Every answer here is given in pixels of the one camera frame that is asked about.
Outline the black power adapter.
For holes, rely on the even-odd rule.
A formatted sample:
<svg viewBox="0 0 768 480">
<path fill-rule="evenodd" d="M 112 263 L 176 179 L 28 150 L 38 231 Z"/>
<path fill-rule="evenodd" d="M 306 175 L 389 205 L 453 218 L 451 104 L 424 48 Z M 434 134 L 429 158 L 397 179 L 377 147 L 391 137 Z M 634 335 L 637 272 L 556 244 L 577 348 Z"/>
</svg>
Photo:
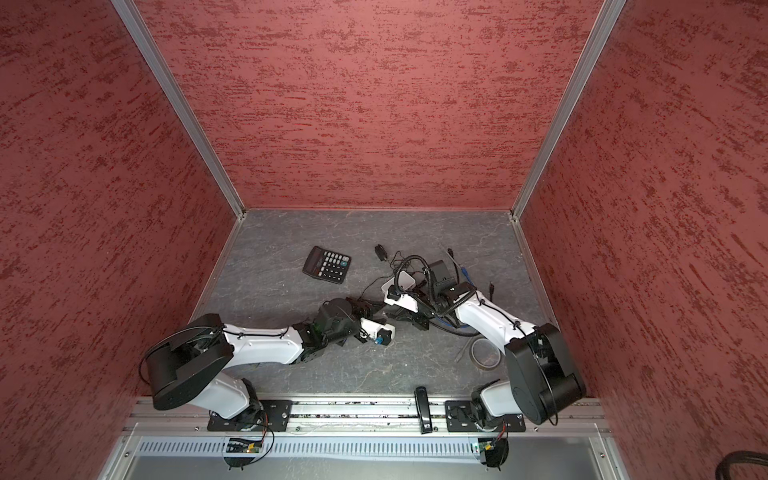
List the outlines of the black power adapter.
<svg viewBox="0 0 768 480">
<path fill-rule="evenodd" d="M 380 261 L 386 261 L 388 259 L 388 254 L 381 244 L 377 244 L 374 247 L 374 250 Z"/>
</svg>

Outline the white network switch box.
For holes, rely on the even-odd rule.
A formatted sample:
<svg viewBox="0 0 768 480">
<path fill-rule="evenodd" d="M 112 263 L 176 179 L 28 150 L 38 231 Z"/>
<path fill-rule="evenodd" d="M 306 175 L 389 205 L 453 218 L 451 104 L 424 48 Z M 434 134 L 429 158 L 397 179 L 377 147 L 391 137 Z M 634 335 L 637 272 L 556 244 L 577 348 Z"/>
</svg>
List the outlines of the white network switch box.
<svg viewBox="0 0 768 480">
<path fill-rule="evenodd" d="M 412 289 L 416 285 L 415 278 L 409 274 L 406 271 L 401 271 L 398 274 L 398 277 L 391 277 L 389 280 L 387 280 L 382 286 L 381 291 L 384 296 L 387 296 L 389 294 L 389 289 L 397 284 L 401 290 L 408 291 Z"/>
</svg>

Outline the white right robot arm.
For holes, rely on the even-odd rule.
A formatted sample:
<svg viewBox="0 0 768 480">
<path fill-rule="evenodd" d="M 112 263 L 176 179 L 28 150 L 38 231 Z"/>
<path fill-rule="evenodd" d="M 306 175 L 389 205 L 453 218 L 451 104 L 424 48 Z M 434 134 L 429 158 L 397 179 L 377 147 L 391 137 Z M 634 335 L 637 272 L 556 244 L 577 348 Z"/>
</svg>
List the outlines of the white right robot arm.
<svg viewBox="0 0 768 480">
<path fill-rule="evenodd" d="M 441 329 L 446 322 L 458 333 L 468 326 L 491 343 L 506 365 L 507 379 L 476 389 L 469 417 L 483 430 L 507 415 L 521 415 L 535 425 L 559 422 L 561 411 L 587 396 L 583 377 L 557 326 L 535 325 L 503 310 L 470 282 L 438 277 L 441 262 L 405 257 L 393 271 L 386 298 Z"/>
</svg>

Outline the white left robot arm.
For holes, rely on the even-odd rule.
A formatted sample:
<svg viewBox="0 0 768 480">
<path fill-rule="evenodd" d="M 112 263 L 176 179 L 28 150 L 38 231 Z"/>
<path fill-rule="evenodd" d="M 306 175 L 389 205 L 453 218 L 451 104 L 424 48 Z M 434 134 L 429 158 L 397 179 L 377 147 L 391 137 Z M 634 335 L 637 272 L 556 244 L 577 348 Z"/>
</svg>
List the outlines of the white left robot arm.
<svg viewBox="0 0 768 480">
<path fill-rule="evenodd" d="M 350 338 L 390 344 L 394 327 L 369 313 L 365 303 L 336 298 L 324 302 L 315 317 L 277 329 L 240 327 L 205 314 L 150 347 L 139 362 L 139 377 L 158 411 L 190 404 L 209 412 L 211 431 L 253 431 L 266 424 L 267 410 L 252 382 L 225 371 L 308 362 Z"/>
</svg>

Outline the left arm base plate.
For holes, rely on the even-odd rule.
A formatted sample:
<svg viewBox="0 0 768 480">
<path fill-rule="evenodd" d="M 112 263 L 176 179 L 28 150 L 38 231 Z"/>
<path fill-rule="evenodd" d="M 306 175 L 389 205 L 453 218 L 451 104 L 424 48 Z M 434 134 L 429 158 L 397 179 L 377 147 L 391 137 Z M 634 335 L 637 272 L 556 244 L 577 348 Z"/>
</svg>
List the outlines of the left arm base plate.
<svg viewBox="0 0 768 480">
<path fill-rule="evenodd" d="M 252 402 L 232 419 L 225 419 L 216 412 L 209 412 L 207 430 L 210 432 L 284 432 L 291 416 L 290 400 L 265 400 Z"/>
</svg>

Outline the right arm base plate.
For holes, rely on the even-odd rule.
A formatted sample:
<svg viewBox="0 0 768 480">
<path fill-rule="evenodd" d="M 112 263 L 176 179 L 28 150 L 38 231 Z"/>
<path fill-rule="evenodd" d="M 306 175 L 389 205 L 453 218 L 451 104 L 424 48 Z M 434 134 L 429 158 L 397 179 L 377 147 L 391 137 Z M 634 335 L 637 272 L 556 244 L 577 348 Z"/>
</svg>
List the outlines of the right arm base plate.
<svg viewBox="0 0 768 480">
<path fill-rule="evenodd" d="M 444 403 L 445 421 L 450 433 L 523 433 L 525 419 L 521 414 L 489 417 L 472 401 L 448 400 Z"/>
</svg>

